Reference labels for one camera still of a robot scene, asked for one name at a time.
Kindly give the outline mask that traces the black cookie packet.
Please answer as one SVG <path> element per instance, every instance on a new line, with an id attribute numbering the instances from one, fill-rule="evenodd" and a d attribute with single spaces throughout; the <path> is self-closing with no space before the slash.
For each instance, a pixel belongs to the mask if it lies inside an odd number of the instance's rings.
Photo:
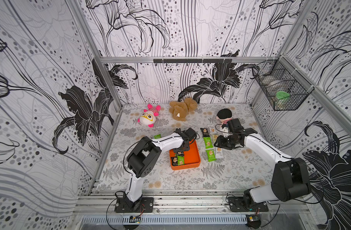
<path id="1" fill-rule="evenodd" d="M 178 157 L 171 157 L 171 165 L 172 166 L 178 166 Z"/>
<path id="2" fill-rule="evenodd" d="M 200 130 L 201 130 L 201 132 L 202 132 L 202 137 L 203 137 L 203 138 L 205 138 L 205 137 L 210 137 L 208 128 L 200 128 Z"/>

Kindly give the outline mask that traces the green cookie packet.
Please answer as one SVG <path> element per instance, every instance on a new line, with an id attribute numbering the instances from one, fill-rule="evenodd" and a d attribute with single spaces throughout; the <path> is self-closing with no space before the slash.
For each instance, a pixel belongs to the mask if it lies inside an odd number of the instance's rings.
<path id="1" fill-rule="evenodd" d="M 157 134 L 157 135 L 154 135 L 154 139 L 160 139 L 162 136 L 161 136 L 161 134 Z"/>
<path id="2" fill-rule="evenodd" d="M 177 153 L 177 165 L 181 166 L 185 164 L 185 160 L 184 160 L 184 152 L 178 152 Z"/>
<path id="3" fill-rule="evenodd" d="M 208 157 L 208 162 L 212 162 L 216 160 L 215 152 L 213 149 L 209 149 L 206 151 L 207 157 Z"/>
<path id="4" fill-rule="evenodd" d="M 205 144 L 205 149 L 212 149 L 213 143 L 211 137 L 203 137 L 203 141 Z"/>

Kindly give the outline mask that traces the white cookie packet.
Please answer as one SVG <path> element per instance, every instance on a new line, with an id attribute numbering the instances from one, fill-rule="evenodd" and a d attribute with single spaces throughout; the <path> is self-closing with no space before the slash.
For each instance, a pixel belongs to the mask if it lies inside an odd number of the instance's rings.
<path id="1" fill-rule="evenodd" d="M 209 128 L 211 134 L 217 133 L 217 131 L 216 131 L 216 129 L 215 129 L 215 126 L 213 126 L 213 125 L 208 125 L 208 128 Z"/>
<path id="2" fill-rule="evenodd" d="M 221 148 L 218 148 L 218 147 L 215 148 L 215 157 L 216 157 L 216 159 L 223 159 L 224 158 Z"/>

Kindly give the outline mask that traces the yellow cookie packet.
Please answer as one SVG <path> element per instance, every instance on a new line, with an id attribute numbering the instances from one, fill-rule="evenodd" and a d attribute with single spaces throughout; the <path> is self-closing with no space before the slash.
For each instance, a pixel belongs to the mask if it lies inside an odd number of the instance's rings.
<path id="1" fill-rule="evenodd" d="M 214 143 L 217 142 L 218 137 L 219 137 L 218 134 L 212 134 L 212 139 L 213 139 L 213 142 L 214 142 Z"/>

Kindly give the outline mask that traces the orange storage box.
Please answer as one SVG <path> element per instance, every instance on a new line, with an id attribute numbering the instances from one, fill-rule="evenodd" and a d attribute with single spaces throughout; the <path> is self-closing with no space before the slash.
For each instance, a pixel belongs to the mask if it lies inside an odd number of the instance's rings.
<path id="1" fill-rule="evenodd" d="M 173 152 L 173 150 L 169 151 L 170 165 L 171 165 L 171 157 L 177 156 L 177 152 Z M 198 151 L 197 143 L 193 142 L 190 144 L 190 150 L 184 152 L 184 160 L 185 164 L 181 166 L 172 166 L 172 170 L 185 170 L 191 168 L 197 168 L 200 166 L 201 158 Z"/>

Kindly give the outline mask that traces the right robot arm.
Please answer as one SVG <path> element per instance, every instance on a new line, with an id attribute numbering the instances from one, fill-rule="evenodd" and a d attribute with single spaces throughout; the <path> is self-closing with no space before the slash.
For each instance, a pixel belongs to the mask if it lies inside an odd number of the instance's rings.
<path id="1" fill-rule="evenodd" d="M 309 173 L 303 159 L 281 152 L 253 128 L 244 128 L 237 118 L 215 128 L 223 133 L 217 138 L 216 147 L 226 150 L 247 147 L 273 169 L 270 184 L 244 191 L 245 204 L 286 202 L 311 193 Z"/>

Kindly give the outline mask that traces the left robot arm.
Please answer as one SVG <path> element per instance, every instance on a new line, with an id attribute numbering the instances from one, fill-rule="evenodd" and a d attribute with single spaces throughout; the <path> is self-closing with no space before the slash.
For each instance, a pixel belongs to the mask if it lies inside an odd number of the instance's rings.
<path id="1" fill-rule="evenodd" d="M 159 139 L 143 137 L 138 141 L 126 159 L 131 173 L 130 185 L 124 197 L 128 205 L 140 202 L 144 178 L 153 170 L 162 152 L 189 150 L 189 145 L 195 143 L 197 137 L 197 132 L 192 128 L 177 128 L 169 136 Z"/>

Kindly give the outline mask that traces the brown teddy bear plush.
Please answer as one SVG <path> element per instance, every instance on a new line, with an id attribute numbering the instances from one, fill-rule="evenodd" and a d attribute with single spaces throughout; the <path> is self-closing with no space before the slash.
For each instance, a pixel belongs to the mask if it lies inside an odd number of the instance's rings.
<path id="1" fill-rule="evenodd" d="M 198 104 L 194 99 L 188 97 L 182 102 L 171 101 L 169 106 L 169 112 L 174 120 L 186 121 L 187 115 L 192 111 L 195 111 Z"/>

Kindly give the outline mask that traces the black-haired doll orange dress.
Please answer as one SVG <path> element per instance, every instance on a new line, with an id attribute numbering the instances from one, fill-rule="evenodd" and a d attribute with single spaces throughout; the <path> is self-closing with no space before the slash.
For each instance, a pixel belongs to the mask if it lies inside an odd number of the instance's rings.
<path id="1" fill-rule="evenodd" d="M 224 108 L 217 113 L 216 118 L 220 121 L 222 127 L 225 127 L 227 126 L 227 122 L 232 119 L 232 116 L 232 111 L 228 108 Z"/>

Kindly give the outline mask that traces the pink white owl plush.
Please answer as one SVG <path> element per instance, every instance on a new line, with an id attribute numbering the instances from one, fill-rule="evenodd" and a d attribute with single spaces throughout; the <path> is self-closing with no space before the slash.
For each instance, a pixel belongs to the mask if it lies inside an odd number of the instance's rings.
<path id="1" fill-rule="evenodd" d="M 150 103 L 147 105 L 147 109 L 138 118 L 138 123 L 142 126 L 154 127 L 157 117 L 161 110 L 160 105 L 152 106 Z"/>

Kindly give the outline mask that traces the green lid jar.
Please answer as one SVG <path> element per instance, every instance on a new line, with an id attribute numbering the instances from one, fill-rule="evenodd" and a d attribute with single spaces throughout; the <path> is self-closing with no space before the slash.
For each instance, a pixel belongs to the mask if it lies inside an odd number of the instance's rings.
<path id="1" fill-rule="evenodd" d="M 285 91 L 278 91 L 274 97 L 275 109 L 283 110 L 290 99 L 290 94 Z"/>

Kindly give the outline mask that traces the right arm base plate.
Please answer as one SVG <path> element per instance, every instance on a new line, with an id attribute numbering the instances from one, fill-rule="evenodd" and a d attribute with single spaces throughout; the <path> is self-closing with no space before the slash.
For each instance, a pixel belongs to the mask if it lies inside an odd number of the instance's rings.
<path id="1" fill-rule="evenodd" d="M 249 198 L 227 195 L 226 202 L 230 208 L 231 212 L 268 212 L 268 206 L 266 202 L 256 203 Z"/>

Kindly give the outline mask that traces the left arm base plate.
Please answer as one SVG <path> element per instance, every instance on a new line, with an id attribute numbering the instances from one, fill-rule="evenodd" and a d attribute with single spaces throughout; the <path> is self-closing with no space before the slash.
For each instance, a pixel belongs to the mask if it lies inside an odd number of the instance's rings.
<path id="1" fill-rule="evenodd" d="M 119 197 L 115 206 L 116 213 L 152 213 L 153 197 L 140 197 L 137 201 L 130 201 L 127 197 Z"/>

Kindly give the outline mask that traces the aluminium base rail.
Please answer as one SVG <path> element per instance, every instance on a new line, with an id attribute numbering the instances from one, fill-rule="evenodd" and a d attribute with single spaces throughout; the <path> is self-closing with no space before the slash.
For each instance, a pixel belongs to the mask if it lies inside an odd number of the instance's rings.
<path id="1" fill-rule="evenodd" d="M 241 197 L 240 191 L 144 191 L 143 199 L 153 198 L 150 204 L 153 214 L 229 214 L 228 200 Z M 78 198 L 74 213 L 78 214 L 109 214 L 114 212 L 116 202 L 114 194 L 98 193 Z"/>

